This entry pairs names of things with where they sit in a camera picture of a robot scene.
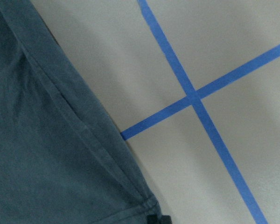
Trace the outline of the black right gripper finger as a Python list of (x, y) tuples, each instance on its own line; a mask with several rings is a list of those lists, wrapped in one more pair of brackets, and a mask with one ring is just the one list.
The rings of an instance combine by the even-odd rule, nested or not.
[(163, 215), (158, 217), (157, 215), (148, 215), (147, 224), (172, 224), (171, 216)]

